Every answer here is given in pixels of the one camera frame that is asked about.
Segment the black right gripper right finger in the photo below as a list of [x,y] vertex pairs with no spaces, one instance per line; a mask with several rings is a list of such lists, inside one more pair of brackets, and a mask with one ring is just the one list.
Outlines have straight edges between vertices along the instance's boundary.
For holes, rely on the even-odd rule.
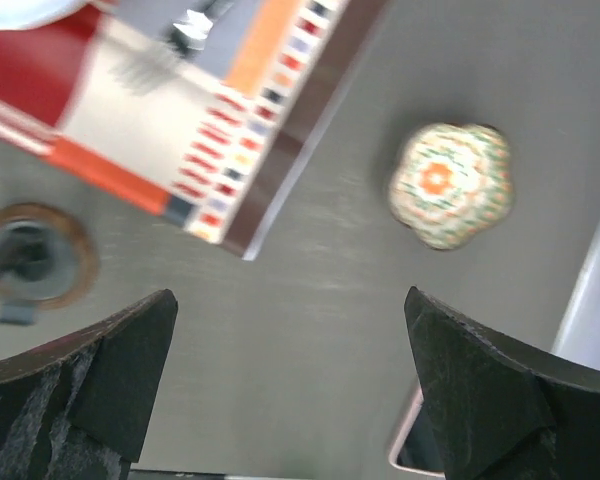
[[404,314],[448,479],[600,479],[600,371],[411,287]]

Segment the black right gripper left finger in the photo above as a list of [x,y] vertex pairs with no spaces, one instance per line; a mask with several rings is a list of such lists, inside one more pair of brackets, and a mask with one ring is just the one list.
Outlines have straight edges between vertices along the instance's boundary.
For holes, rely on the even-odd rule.
[[178,312],[159,290],[0,360],[0,479],[125,479],[138,462]]

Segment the grey stand wooden base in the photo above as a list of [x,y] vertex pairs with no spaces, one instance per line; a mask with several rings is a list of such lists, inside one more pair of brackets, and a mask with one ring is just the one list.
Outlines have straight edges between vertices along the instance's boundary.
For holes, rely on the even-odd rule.
[[0,209],[0,324],[30,326],[37,312],[75,303],[98,271],[95,241],[76,216],[36,202]]

